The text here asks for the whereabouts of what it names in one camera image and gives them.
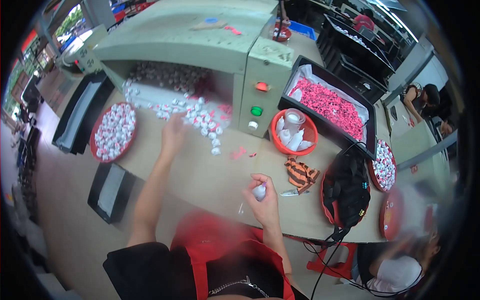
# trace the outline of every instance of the hand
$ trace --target hand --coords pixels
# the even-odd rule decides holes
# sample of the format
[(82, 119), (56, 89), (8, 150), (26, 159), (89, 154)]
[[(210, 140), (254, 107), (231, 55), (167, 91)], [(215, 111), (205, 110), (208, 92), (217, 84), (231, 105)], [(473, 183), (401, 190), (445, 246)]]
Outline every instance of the hand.
[(183, 124), (182, 117), (185, 115), (185, 112), (172, 114), (162, 130), (162, 150), (160, 156), (167, 160), (173, 160), (178, 151), (180, 151), (187, 131), (191, 127), (189, 124)]
[[(253, 211), (255, 218), (265, 228), (280, 227), (278, 214), (278, 195), (273, 186), (272, 179), (264, 174), (250, 174), (252, 182), (242, 191), (243, 197)], [(252, 194), (252, 189), (266, 182), (265, 198), (259, 202)]]

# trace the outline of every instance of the silver necklace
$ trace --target silver necklace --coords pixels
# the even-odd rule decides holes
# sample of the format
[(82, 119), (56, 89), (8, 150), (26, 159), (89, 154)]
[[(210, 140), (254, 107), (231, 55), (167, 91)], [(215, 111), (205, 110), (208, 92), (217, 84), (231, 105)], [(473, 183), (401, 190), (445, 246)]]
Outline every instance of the silver necklace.
[(242, 284), (246, 284), (246, 285), (249, 285), (250, 287), (256, 289), (257, 291), (259, 291), (265, 298), (268, 298), (268, 295), (262, 291), (260, 288), (258, 288), (258, 286), (256, 284), (252, 284), (250, 282), (250, 278), (247, 276), (247, 280), (245, 279), (242, 279), (240, 281), (235, 281), (235, 282), (230, 282), (230, 283), (227, 283), (227, 284), (224, 284), (222, 285), (221, 287), (219, 288), (215, 288), (211, 291), (208, 292), (209, 295), (215, 295), (216, 293), (218, 293), (219, 291), (225, 289), (225, 288), (228, 288), (229, 286), (233, 286), (234, 284), (237, 284), (237, 283), (242, 283)]

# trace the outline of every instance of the red stool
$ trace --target red stool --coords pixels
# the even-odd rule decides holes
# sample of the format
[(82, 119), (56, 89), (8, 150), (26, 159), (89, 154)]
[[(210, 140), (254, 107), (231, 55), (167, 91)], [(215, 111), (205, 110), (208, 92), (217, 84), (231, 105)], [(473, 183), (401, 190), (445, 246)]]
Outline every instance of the red stool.
[(344, 263), (337, 263), (334, 266), (331, 266), (330, 268), (325, 268), (326, 266), (322, 262), (322, 260), (325, 259), (325, 255), (327, 253), (326, 250), (323, 250), (321, 253), (318, 255), (320, 257), (317, 257), (317, 259), (314, 262), (308, 262), (307, 263), (307, 269), (317, 271), (321, 273), (324, 269), (324, 274), (341, 278), (344, 277), (346, 279), (352, 279), (352, 263), (353, 263), (353, 255), (355, 254), (355, 250), (357, 249), (357, 244), (354, 243), (341, 243), (340, 245), (345, 246), (348, 248), (348, 257), (347, 261)]

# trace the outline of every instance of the squeeze bottle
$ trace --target squeeze bottle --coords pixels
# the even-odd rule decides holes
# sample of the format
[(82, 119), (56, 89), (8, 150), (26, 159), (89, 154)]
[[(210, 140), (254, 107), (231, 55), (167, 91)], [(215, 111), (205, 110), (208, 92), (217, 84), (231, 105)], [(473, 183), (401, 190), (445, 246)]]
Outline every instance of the squeeze bottle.
[(288, 129), (281, 130), (278, 133), (278, 137), (280, 138), (280, 141), (282, 142), (283, 146), (288, 145), (288, 143), (292, 139), (292, 137), (290, 136), (290, 130)]
[(287, 148), (292, 151), (297, 151), (302, 140), (303, 140), (303, 129), (293, 135), (291, 141), (287, 144)]
[(285, 125), (285, 120), (283, 120), (283, 116), (281, 116), (278, 121), (276, 122), (275, 127), (275, 134), (278, 135), (281, 130), (283, 130), (283, 126)]
[(266, 185), (267, 183), (264, 182), (252, 190), (252, 194), (255, 196), (255, 199), (257, 199), (257, 201), (261, 201), (265, 198)]
[(302, 151), (302, 150), (305, 150), (307, 149), (308, 147), (310, 146), (313, 146), (314, 143), (310, 142), (310, 141), (301, 141), (299, 147), (297, 148), (297, 151)]

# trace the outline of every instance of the orange and brown rag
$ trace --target orange and brown rag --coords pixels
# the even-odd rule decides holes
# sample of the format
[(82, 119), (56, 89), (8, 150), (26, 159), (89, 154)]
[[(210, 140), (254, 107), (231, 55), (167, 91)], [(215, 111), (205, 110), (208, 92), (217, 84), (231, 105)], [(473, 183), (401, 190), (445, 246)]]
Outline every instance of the orange and brown rag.
[(287, 162), (288, 181), (297, 187), (299, 194), (308, 190), (320, 175), (320, 171), (312, 169), (304, 163), (298, 163), (293, 156), (289, 156)]

